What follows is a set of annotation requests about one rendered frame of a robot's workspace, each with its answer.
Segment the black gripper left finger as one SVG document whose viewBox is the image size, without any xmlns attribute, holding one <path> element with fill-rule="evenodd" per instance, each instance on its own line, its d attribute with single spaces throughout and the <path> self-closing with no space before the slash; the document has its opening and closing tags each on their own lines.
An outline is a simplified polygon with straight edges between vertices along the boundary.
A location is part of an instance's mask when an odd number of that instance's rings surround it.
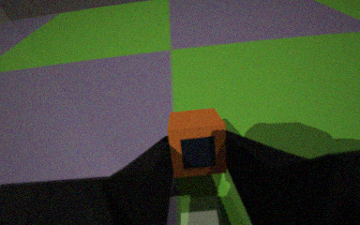
<svg viewBox="0 0 360 225">
<path fill-rule="evenodd" d="M 0 225 L 167 225 L 172 182 L 165 136 L 109 177 L 0 185 Z"/>
</svg>

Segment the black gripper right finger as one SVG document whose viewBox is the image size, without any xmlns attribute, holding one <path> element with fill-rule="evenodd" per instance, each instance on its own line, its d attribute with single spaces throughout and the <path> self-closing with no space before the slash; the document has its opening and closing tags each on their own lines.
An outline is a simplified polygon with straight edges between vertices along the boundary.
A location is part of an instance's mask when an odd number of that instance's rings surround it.
<svg viewBox="0 0 360 225">
<path fill-rule="evenodd" d="M 360 190 L 360 150 L 307 159 L 226 130 L 226 155 L 252 225 L 336 225 Z"/>
</svg>

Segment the orange block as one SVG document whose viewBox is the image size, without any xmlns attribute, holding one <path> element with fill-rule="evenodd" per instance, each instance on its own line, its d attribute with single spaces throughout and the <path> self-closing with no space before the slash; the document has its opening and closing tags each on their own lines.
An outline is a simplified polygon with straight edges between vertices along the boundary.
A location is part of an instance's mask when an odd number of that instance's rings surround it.
<svg viewBox="0 0 360 225">
<path fill-rule="evenodd" d="M 226 124 L 215 108 L 171 112 L 167 131 L 174 178 L 227 172 Z"/>
</svg>

